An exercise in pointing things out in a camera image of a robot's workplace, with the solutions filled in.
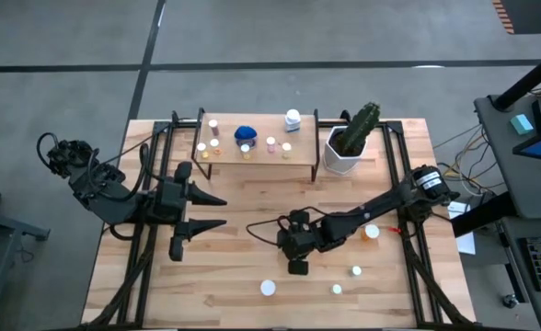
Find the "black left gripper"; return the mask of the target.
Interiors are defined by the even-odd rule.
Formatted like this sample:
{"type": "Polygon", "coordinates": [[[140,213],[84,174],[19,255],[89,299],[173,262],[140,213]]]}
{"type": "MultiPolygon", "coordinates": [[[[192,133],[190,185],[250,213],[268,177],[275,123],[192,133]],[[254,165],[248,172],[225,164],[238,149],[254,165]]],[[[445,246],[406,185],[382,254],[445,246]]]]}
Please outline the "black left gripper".
{"type": "Polygon", "coordinates": [[[190,181],[191,172],[191,162],[180,162],[173,177],[165,177],[157,184],[148,208],[149,223],[175,225],[168,250],[170,259],[175,262],[183,258],[184,241],[190,242],[193,236],[226,224],[226,220],[188,219],[184,222],[188,201],[193,205],[227,204],[226,200],[201,190],[194,181],[190,181]]]}

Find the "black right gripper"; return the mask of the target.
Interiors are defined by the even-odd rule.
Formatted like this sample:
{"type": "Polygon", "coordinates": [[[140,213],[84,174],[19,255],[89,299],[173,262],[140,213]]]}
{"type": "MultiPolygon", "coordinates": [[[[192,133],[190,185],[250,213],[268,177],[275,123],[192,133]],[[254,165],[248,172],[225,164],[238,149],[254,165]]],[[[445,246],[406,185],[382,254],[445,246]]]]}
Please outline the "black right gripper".
{"type": "Polygon", "coordinates": [[[288,226],[279,223],[277,244],[289,259],[288,272],[291,275],[306,276],[309,272],[309,264],[303,259],[314,250],[320,253],[327,251],[327,241],[321,231],[320,220],[310,223],[309,219],[307,211],[293,210],[290,212],[288,226]]]}

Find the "white bottle with blue label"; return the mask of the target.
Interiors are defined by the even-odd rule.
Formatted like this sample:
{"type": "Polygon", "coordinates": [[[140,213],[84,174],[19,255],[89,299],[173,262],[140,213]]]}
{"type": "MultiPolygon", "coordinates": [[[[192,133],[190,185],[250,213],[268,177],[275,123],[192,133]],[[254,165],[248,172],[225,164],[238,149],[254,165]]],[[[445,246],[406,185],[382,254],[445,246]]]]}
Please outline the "white bottle with blue label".
{"type": "Polygon", "coordinates": [[[295,108],[289,109],[284,116],[284,122],[286,132],[299,131],[301,127],[300,112],[295,108]]]}

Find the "wooden shelf with black legs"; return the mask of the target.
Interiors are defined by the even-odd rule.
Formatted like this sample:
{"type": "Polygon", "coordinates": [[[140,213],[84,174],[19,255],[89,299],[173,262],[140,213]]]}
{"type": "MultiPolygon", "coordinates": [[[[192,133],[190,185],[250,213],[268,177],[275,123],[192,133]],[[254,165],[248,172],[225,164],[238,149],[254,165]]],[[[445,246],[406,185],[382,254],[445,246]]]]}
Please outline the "wooden shelf with black legs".
{"type": "Polygon", "coordinates": [[[257,165],[257,166],[309,166],[311,179],[317,177],[319,168],[319,120],[318,112],[301,117],[301,129],[296,132],[286,132],[282,114],[247,114],[247,113],[212,113],[203,108],[198,110],[196,129],[194,133],[191,160],[201,173],[209,179],[214,165],[257,165]],[[217,120],[220,134],[214,137],[208,126],[210,120],[217,120]],[[244,160],[240,147],[236,145],[234,133],[238,126],[247,125],[258,133],[257,145],[251,149],[251,157],[244,160]],[[266,139],[272,136],[276,139],[276,150],[267,152],[266,139]],[[223,150],[215,154],[210,145],[211,139],[218,139],[223,150]],[[208,159],[202,159],[197,151],[198,143],[206,143],[209,152],[208,159]],[[290,159],[282,158],[282,144],[292,146],[290,159]]]}

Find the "tall green cactus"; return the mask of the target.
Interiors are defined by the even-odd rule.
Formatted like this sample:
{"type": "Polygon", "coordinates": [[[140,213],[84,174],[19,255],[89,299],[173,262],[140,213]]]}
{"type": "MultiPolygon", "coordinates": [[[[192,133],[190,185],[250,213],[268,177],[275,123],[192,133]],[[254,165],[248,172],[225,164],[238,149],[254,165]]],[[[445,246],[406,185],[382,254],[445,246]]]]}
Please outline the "tall green cactus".
{"type": "Polygon", "coordinates": [[[352,118],[348,127],[336,137],[335,151],[340,156],[359,156],[366,137],[379,121],[380,105],[369,102],[352,118]]]}

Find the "white paper sheet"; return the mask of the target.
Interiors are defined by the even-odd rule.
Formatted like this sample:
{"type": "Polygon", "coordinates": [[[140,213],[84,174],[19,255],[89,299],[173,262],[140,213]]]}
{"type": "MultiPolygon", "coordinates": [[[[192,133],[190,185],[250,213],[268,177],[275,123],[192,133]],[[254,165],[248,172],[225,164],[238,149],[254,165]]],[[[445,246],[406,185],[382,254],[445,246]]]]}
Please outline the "white paper sheet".
{"type": "MultiPolygon", "coordinates": [[[[463,215],[470,211],[471,207],[467,203],[453,201],[447,207],[449,218],[454,218],[463,215]]],[[[464,234],[456,238],[457,249],[462,254],[474,256],[476,254],[475,239],[473,233],[464,234]]]]}

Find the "black desk beam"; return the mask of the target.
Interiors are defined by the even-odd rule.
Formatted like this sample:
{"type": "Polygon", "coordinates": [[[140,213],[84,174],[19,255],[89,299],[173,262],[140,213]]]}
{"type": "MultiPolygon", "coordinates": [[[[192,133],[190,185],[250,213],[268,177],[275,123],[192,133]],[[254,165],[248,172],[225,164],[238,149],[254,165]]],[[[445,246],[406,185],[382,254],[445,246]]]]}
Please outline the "black desk beam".
{"type": "Polygon", "coordinates": [[[513,217],[517,210],[512,202],[509,192],[491,198],[470,211],[467,211],[451,220],[455,237],[471,233],[478,228],[494,223],[503,217],[513,217]]]}

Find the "small teal box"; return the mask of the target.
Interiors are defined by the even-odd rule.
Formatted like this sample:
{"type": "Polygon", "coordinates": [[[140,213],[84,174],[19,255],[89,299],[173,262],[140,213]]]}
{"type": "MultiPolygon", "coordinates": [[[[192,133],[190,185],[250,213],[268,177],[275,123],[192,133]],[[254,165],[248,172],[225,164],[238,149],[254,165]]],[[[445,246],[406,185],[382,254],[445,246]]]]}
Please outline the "small teal box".
{"type": "Polygon", "coordinates": [[[526,135],[534,130],[532,123],[524,114],[515,115],[510,123],[518,135],[526,135]]]}

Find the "black diagonal pole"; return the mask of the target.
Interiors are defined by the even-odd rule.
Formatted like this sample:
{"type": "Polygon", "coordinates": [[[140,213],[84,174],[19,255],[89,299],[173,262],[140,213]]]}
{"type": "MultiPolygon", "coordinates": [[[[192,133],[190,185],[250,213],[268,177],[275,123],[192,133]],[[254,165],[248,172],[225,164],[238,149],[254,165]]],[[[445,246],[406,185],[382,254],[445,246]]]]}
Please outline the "black diagonal pole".
{"type": "Polygon", "coordinates": [[[493,107],[500,112],[511,112],[510,107],[541,83],[541,63],[513,86],[491,100],[493,107]]]}

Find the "black mat orange striped edge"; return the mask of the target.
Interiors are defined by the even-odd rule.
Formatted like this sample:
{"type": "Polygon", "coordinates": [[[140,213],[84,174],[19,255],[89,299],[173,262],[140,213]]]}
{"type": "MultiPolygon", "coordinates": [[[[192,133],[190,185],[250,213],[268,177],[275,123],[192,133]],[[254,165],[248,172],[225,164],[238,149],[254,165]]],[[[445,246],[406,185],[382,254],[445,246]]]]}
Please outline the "black mat orange striped edge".
{"type": "Polygon", "coordinates": [[[541,34],[541,0],[491,0],[491,3],[507,33],[541,34]]]}

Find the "black aluminium table frame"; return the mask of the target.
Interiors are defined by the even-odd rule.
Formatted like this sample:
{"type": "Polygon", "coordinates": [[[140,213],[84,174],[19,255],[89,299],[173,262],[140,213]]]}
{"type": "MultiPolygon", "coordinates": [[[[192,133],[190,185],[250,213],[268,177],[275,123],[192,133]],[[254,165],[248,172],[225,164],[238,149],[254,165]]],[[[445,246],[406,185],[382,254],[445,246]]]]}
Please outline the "black aluminium table frame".
{"type": "Polygon", "coordinates": [[[195,236],[181,261],[169,258],[172,231],[158,230],[149,289],[133,292],[127,317],[146,328],[369,328],[416,324],[401,238],[376,220],[377,239],[353,235],[345,245],[310,255],[306,276],[291,275],[283,253],[273,246],[276,218],[291,210],[347,211],[390,189],[408,166],[433,160],[424,120],[399,120],[374,130],[363,158],[345,177],[306,166],[214,165],[207,179],[192,177],[203,190],[222,198],[222,207],[192,206],[195,219],[227,224],[195,236]],[[351,267],[363,273],[352,276],[351,267]],[[263,296],[260,283],[277,290],[263,296]],[[333,294],[339,284],[342,294],[333,294]]]}

